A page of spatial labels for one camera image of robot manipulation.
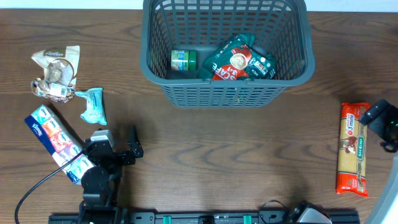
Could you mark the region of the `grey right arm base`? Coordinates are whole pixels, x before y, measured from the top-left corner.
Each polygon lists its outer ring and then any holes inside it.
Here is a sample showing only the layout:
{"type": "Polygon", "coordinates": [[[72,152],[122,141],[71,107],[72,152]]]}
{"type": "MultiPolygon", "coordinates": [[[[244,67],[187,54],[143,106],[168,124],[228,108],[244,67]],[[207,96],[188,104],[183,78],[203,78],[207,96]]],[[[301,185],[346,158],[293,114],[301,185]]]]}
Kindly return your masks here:
{"type": "Polygon", "coordinates": [[[298,204],[286,216],[284,223],[332,224],[331,218],[311,203],[298,204]]]}

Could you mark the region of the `orange spaghetti packet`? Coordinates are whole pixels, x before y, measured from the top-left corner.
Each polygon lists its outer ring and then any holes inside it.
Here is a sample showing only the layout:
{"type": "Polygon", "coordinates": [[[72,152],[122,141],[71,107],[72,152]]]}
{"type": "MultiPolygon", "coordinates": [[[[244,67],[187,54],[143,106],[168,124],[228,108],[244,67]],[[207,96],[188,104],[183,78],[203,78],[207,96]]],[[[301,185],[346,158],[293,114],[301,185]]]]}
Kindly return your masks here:
{"type": "Polygon", "coordinates": [[[336,193],[354,192],[368,196],[366,189],[367,126],[359,119],[369,103],[343,103],[340,118],[336,193]]]}

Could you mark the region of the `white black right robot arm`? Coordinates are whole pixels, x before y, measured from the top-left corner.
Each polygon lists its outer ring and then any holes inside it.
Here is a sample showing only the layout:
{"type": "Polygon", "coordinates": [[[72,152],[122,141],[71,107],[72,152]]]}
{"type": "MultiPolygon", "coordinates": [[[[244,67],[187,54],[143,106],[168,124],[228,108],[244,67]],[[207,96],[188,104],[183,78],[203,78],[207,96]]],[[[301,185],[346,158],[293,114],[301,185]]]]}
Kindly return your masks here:
{"type": "Polygon", "coordinates": [[[382,139],[380,146],[394,155],[389,179],[367,222],[397,223],[397,107],[379,100],[366,110],[359,122],[376,133],[382,139]]]}

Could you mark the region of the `green red coffee sachet bag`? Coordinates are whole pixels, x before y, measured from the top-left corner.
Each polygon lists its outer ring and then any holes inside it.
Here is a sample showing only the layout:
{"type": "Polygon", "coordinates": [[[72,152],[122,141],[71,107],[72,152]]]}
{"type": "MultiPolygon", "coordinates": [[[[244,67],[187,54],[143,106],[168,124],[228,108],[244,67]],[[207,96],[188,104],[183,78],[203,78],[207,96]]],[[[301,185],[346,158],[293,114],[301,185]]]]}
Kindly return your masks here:
{"type": "Polygon", "coordinates": [[[198,71],[202,80],[271,79],[276,74],[276,59],[252,49],[255,37],[238,34],[210,54],[198,71]]]}

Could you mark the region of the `green lidded spice jar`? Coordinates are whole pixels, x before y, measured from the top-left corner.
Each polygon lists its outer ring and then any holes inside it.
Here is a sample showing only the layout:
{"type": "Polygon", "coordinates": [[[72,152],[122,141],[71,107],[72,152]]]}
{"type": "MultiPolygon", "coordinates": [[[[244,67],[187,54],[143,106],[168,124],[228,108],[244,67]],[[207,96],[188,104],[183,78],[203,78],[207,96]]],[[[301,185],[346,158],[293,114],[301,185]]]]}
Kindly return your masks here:
{"type": "Polygon", "coordinates": [[[194,50],[172,50],[170,67],[176,71],[195,71],[197,69],[197,52],[194,50]]]}

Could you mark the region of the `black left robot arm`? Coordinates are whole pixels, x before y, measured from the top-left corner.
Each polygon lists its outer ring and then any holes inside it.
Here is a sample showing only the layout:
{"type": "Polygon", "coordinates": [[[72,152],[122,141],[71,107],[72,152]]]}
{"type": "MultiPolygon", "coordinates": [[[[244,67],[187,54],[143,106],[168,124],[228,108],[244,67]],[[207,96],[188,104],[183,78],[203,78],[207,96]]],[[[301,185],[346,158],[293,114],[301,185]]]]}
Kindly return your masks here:
{"type": "Polygon", "coordinates": [[[111,132],[99,129],[85,140],[83,154],[95,166],[88,169],[81,179],[83,201],[80,204],[78,223],[122,224],[130,222],[129,211],[118,206],[119,186],[123,167],[134,165],[144,151],[132,126],[127,140],[128,150],[113,151],[111,132]]]}

